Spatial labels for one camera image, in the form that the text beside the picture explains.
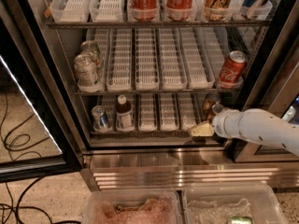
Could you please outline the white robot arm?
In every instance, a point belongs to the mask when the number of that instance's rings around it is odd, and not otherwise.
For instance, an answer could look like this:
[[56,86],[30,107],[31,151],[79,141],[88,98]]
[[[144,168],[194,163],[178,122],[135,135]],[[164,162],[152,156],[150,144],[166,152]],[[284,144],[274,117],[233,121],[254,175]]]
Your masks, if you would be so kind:
[[299,126],[291,124],[268,111],[253,108],[246,111],[216,105],[212,121],[203,121],[191,127],[188,134],[192,137],[209,137],[214,133],[227,139],[283,148],[299,156]]

